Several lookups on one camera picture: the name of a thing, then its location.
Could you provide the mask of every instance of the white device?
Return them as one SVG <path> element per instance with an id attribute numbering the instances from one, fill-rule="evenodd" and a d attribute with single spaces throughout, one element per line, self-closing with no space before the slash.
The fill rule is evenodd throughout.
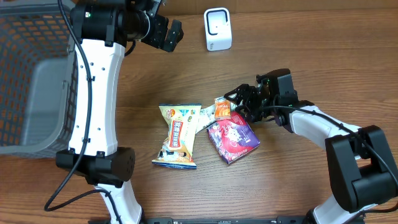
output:
<path id="1" fill-rule="evenodd" d="M 207 50 L 226 50 L 232 46 L 232 28 L 229 11 L 224 7 L 207 9 L 205 18 L 205 32 Z"/>

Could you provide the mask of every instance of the chip bag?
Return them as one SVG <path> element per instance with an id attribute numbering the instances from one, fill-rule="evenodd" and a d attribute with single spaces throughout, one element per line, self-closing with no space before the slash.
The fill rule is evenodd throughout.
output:
<path id="1" fill-rule="evenodd" d="M 231 103 L 224 97 L 215 98 L 215 118 L 216 121 L 231 119 Z"/>
<path id="2" fill-rule="evenodd" d="M 169 136 L 152 163 L 171 168 L 196 169 L 192 151 L 201 104 L 160 104 L 159 108 L 169 125 Z"/>
<path id="3" fill-rule="evenodd" d="M 231 111 L 234 111 L 235 108 L 236 108 L 236 104 L 231 103 Z M 200 110 L 199 122 L 198 122 L 198 126 L 197 126 L 197 134 L 199 131 L 207 128 L 209 125 L 216 122 L 215 113 L 216 113 L 216 105 L 215 104 Z"/>

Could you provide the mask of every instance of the white plastic casing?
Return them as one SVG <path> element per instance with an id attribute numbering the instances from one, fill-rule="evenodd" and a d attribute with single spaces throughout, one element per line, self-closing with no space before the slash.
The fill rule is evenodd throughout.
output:
<path id="1" fill-rule="evenodd" d="M 315 111 L 317 113 L 327 115 L 324 112 L 320 111 L 316 106 L 304 106 L 301 109 Z M 339 124 L 343 124 L 344 127 L 354 132 L 358 131 L 358 129 L 360 128 L 356 125 L 341 122 L 335 118 L 332 118 L 331 116 L 329 117 L 337 121 Z M 294 111 L 290 114 L 290 125 L 294 133 L 298 134 L 299 136 L 306 137 L 307 139 L 320 146 L 322 149 L 326 149 L 325 139 L 339 134 L 343 136 L 349 134 L 319 116 L 315 116 L 301 111 Z"/>
<path id="2" fill-rule="evenodd" d="M 207 50 L 225 50 L 232 46 L 232 28 L 229 11 L 224 7 L 207 9 L 205 18 L 205 32 Z"/>
<path id="3" fill-rule="evenodd" d="M 365 206 L 361 211 L 375 206 L 376 204 Z M 313 210 L 313 216 L 317 224 L 342 224 L 357 213 L 358 212 L 350 213 L 342 209 L 337 203 L 334 195 L 331 195 L 325 203 Z"/>
<path id="4" fill-rule="evenodd" d="M 142 208 L 137 203 L 134 192 L 132 191 L 131 182 L 126 181 L 123 183 L 121 188 L 117 188 L 113 185 L 98 184 L 95 189 L 105 189 L 111 193 L 112 199 L 114 200 L 116 210 L 119 213 L 123 224 L 138 224 L 141 219 Z M 116 219 L 116 215 L 113 212 L 111 201 L 104 193 L 101 193 L 104 198 L 106 207 L 111 214 L 111 224 L 119 223 Z"/>
<path id="5" fill-rule="evenodd" d="M 85 155 L 95 156 L 97 151 L 103 151 L 105 156 L 116 152 L 118 141 L 115 132 L 116 89 L 118 87 L 119 70 L 124 58 L 124 47 L 114 43 L 106 47 L 103 40 L 84 39 L 81 44 L 87 61 L 90 64 L 91 82 L 93 87 L 93 102 L 91 109 L 90 132 Z M 79 154 L 85 133 L 88 87 L 86 68 L 80 52 L 78 58 L 78 92 L 75 125 L 69 148 L 74 148 Z"/>

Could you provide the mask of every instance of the plastic basket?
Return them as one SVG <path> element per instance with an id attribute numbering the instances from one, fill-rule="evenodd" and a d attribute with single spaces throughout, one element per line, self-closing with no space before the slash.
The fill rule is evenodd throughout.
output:
<path id="1" fill-rule="evenodd" d="M 69 14 L 74 3 L 63 2 Z M 74 44 L 57 1 L 0 2 L 0 154 L 66 149 L 76 91 Z"/>

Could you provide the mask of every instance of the yellow snack bag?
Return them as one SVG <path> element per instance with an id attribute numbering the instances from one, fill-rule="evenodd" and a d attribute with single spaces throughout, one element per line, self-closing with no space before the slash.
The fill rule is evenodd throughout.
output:
<path id="1" fill-rule="evenodd" d="M 201 104 L 160 104 L 162 116 L 169 125 L 169 134 L 153 164 L 160 166 L 196 169 L 192 151 L 199 121 Z"/>
<path id="2" fill-rule="evenodd" d="M 231 102 L 229 102 L 224 97 L 215 98 L 215 118 L 216 121 L 221 121 L 224 119 L 231 119 Z"/>

